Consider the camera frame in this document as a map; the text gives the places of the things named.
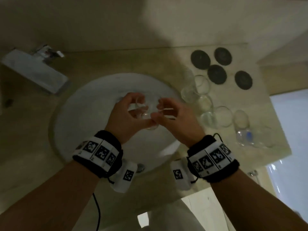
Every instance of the beige countertop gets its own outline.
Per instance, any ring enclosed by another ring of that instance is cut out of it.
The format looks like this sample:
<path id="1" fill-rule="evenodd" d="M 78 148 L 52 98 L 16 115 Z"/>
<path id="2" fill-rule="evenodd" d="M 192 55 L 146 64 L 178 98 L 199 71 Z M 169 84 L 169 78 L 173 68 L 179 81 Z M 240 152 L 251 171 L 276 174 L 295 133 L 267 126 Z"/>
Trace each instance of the beige countertop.
<path id="1" fill-rule="evenodd" d="M 209 95 L 214 106 L 225 105 L 233 112 L 242 109 L 249 115 L 251 125 L 271 127 L 275 146 L 268 149 L 240 147 L 236 143 L 233 125 L 206 131 L 208 134 L 219 132 L 239 160 L 242 170 L 248 172 L 291 154 L 291 150 L 249 48 L 247 45 L 225 47 L 231 52 L 233 62 L 224 67 L 228 75 L 224 85 L 211 83 Z M 64 162 L 54 148 L 53 121 L 61 105 L 79 87 L 104 75 L 134 72 L 156 77 L 180 91 L 184 86 L 184 67 L 190 68 L 194 75 L 206 75 L 206 70 L 196 69 L 191 64 L 190 54 L 196 49 L 204 50 L 211 57 L 211 64 L 217 64 L 214 59 L 216 48 L 202 46 L 66 54 L 65 58 L 52 64 L 71 81 L 69 88 L 59 96 L 46 93 L 31 81 L 1 66 L 2 99 L 14 101 L 11 107 L 3 108 L 0 116 L 0 212 L 63 167 Z M 245 70 L 252 76 L 250 90 L 236 86 L 234 75 L 238 70 Z M 180 146 L 172 158 L 184 156 L 186 150 Z M 209 187 L 208 183 L 199 180 L 190 191 L 178 191 L 169 164 L 168 161 L 137 176 L 126 194 L 114 192 L 107 180 L 102 179 L 95 190 L 102 212 L 100 228 Z M 97 209 L 91 199 L 74 230 L 89 230 L 96 222 Z"/>

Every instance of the white tile floor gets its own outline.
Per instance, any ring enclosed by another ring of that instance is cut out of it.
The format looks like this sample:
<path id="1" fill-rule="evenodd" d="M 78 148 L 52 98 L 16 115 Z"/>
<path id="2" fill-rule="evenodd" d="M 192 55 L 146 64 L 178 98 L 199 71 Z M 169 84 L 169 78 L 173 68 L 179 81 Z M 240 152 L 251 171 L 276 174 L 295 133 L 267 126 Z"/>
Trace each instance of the white tile floor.
<path id="1" fill-rule="evenodd" d="M 229 231 L 224 212 L 212 190 L 207 188 L 182 198 L 206 231 Z M 141 227 L 149 224 L 147 213 L 138 216 Z"/>

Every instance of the white oval sink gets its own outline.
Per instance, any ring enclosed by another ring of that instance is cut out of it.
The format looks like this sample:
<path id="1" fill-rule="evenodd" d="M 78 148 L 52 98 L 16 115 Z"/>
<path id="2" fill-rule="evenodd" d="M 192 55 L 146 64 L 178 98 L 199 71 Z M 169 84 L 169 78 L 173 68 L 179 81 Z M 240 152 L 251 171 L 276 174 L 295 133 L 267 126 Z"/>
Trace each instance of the white oval sink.
<path id="1" fill-rule="evenodd" d="M 174 89 L 143 74 L 118 73 L 89 82 L 68 98 L 55 120 L 55 146 L 67 162 L 79 143 L 105 128 L 114 104 L 128 92 L 180 99 Z M 147 172 L 166 162 L 179 145 L 163 126 L 141 130 L 122 146 L 123 158 L 144 164 Z"/>

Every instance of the black coaster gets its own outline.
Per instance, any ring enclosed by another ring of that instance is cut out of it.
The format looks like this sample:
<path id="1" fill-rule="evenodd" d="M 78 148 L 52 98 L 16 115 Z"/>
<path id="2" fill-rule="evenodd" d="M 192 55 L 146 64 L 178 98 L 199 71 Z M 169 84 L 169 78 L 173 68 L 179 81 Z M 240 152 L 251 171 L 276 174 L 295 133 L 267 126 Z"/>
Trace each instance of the black coaster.
<path id="1" fill-rule="evenodd" d="M 232 62 L 232 55 L 225 48 L 215 49 L 214 57 L 215 57 L 216 61 L 223 66 L 230 65 L 231 62 Z"/>
<path id="2" fill-rule="evenodd" d="M 238 85 L 240 89 L 248 90 L 252 87 L 252 78 L 249 75 L 249 73 L 240 70 L 236 72 L 234 78 L 235 78 L 236 85 Z"/>
<path id="3" fill-rule="evenodd" d="M 202 50 L 193 51 L 190 56 L 190 60 L 192 61 L 192 64 L 198 69 L 207 69 L 211 64 L 210 57 L 208 54 L 206 54 L 206 52 Z"/>
<path id="4" fill-rule="evenodd" d="M 223 84 L 227 80 L 227 73 L 221 66 L 211 65 L 208 69 L 209 79 L 215 84 Z"/>

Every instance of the person's left hand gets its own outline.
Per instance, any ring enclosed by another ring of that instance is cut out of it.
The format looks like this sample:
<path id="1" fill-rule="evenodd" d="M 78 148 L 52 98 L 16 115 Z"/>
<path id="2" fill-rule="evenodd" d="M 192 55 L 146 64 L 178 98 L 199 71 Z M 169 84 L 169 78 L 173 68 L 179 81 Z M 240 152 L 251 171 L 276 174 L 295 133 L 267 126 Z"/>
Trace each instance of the person's left hand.
<path id="1" fill-rule="evenodd" d="M 128 111 L 129 105 L 138 101 L 144 102 L 144 95 L 141 93 L 127 93 L 122 100 L 115 104 L 105 130 L 112 133 L 121 144 L 129 141 L 138 131 L 156 125 L 152 119 L 137 119 L 142 112 L 140 109 Z"/>

